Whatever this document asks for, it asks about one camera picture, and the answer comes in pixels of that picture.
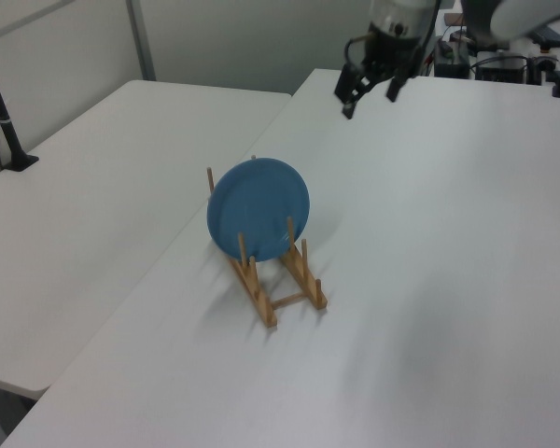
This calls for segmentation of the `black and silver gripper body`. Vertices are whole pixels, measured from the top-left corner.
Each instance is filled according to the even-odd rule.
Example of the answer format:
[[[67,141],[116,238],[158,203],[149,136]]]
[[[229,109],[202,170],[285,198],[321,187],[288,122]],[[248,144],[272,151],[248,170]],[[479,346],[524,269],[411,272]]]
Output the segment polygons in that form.
[[[432,33],[431,1],[372,1],[366,68],[418,70]]]

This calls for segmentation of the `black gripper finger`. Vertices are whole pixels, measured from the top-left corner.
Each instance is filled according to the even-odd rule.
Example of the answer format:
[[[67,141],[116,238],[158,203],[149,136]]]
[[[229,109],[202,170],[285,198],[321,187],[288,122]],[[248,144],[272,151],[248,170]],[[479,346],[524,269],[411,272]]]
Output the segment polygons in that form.
[[[382,66],[378,63],[344,64],[334,95],[341,101],[342,114],[347,119],[353,118],[357,103],[384,81],[383,74]]]
[[[385,96],[390,102],[395,103],[400,90],[406,85],[407,81],[417,76],[417,61],[409,60],[405,63],[390,64],[389,71],[391,73],[391,80]]]

